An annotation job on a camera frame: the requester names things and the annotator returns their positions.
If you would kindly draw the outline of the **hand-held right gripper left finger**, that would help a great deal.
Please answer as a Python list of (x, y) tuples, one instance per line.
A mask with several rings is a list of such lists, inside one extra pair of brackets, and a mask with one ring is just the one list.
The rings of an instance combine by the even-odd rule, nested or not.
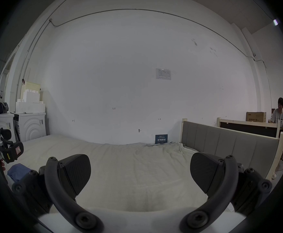
[(30, 170), (12, 185), (17, 200), (36, 218), (54, 205), (73, 227), (83, 233), (101, 233), (104, 225), (76, 202), (91, 176), (89, 157), (75, 154), (62, 160), (50, 157), (39, 171)]

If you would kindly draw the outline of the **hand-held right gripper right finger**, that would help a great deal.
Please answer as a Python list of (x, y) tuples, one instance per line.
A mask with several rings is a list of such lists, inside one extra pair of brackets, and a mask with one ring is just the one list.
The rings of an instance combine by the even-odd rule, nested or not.
[(234, 211), (251, 214), (268, 197), (272, 183), (253, 168), (244, 169), (235, 157), (221, 158), (209, 153), (194, 153), (190, 173), (208, 200), (181, 220), (184, 233), (199, 233), (219, 218), (231, 203)]

